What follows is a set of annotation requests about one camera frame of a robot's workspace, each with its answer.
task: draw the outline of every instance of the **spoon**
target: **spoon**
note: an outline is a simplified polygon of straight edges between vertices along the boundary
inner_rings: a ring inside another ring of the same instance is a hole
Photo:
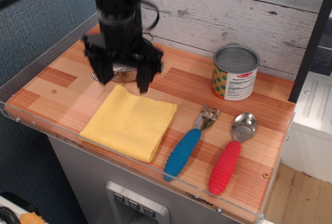
[[[218,195],[225,190],[241,152],[241,142],[253,137],[256,127],[254,115],[243,113],[236,117],[231,128],[234,140],[225,147],[210,175],[210,193]]]

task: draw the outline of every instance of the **red spoon handle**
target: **red spoon handle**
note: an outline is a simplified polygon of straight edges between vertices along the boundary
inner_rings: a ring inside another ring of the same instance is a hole
[[[212,194],[218,195],[225,190],[232,177],[240,152],[241,143],[238,141],[234,140],[226,146],[210,176],[209,191]]]

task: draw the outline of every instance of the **button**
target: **button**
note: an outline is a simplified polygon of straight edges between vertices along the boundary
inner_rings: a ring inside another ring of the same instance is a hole
[[[146,207],[144,207],[144,213],[147,215],[147,216],[150,216],[152,218],[155,218],[156,217],[156,213]]]
[[[113,192],[113,195],[114,195],[114,199],[117,200],[118,202],[122,202],[122,203],[125,202],[125,199],[123,198],[122,195],[117,194],[115,192]]]
[[[132,200],[128,200],[129,206],[135,210],[140,210],[140,205]]]

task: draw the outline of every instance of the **can lid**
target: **can lid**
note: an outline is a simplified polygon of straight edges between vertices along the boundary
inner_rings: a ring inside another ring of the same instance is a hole
[[[129,72],[136,70],[137,67],[131,66],[131,65],[126,65],[122,63],[115,62],[113,63],[113,71],[114,72]]]
[[[218,49],[213,61],[223,71],[241,74],[254,71],[259,66],[260,58],[254,50],[232,43]]]

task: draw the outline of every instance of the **wooden countertop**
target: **wooden countertop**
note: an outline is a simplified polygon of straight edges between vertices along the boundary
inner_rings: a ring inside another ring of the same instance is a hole
[[[99,27],[91,30],[97,33]],[[258,73],[253,94],[242,101],[225,101],[211,90],[213,60],[155,44],[164,52],[164,70],[155,76],[143,97],[178,105],[161,144],[150,164],[137,162],[114,152],[82,142],[78,133],[118,82],[106,86],[95,81],[84,44],[78,41],[7,101],[7,112],[47,134],[65,140],[103,159],[153,180],[180,194],[196,195],[207,207],[221,207],[223,213],[242,222],[255,222],[266,198],[273,171],[295,104],[288,102],[293,82]],[[120,83],[139,95],[136,82]],[[178,141],[193,128],[202,105],[221,109],[216,123],[202,133],[188,163],[178,178],[165,182],[166,160]],[[242,143],[232,179],[219,196],[208,194],[209,176],[225,146],[232,141],[234,118],[251,112],[257,132]]]

